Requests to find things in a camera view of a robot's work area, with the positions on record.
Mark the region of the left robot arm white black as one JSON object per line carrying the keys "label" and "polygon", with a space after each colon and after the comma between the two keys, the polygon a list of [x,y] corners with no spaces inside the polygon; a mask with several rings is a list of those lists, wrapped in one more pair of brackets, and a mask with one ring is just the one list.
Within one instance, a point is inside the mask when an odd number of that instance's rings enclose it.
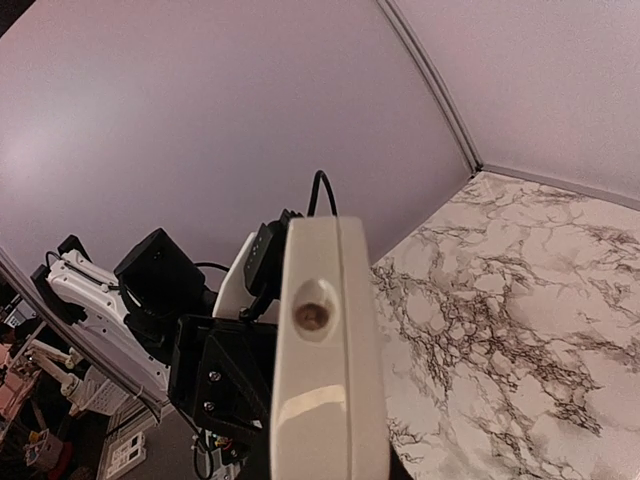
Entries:
{"label": "left robot arm white black", "polygon": [[111,271],[68,237],[32,281],[69,334],[104,356],[131,392],[170,404],[197,427],[249,443],[270,420],[277,327],[264,320],[279,299],[286,236],[252,233],[218,290],[163,229]]}

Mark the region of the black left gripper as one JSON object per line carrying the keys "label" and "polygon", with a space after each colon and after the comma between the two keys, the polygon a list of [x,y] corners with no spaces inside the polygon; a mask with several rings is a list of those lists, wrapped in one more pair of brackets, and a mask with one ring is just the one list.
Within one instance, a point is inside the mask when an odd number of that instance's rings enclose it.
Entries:
{"label": "black left gripper", "polygon": [[168,397],[196,426],[252,440],[268,424],[277,326],[185,315],[178,320]]}

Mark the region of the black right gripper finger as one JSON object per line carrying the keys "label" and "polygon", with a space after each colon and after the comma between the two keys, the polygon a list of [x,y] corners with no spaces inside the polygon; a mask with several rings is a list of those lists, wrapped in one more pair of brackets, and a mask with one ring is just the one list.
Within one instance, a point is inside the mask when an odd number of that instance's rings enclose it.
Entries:
{"label": "black right gripper finger", "polygon": [[395,449],[390,450],[390,480],[413,480]]}

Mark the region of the white remote control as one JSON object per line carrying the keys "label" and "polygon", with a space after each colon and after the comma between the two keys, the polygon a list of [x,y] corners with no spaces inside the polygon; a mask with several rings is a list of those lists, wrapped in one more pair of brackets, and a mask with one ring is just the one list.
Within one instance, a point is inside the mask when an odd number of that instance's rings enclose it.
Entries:
{"label": "white remote control", "polygon": [[388,478],[386,418],[363,224],[344,216],[295,219],[278,318],[272,478]]}

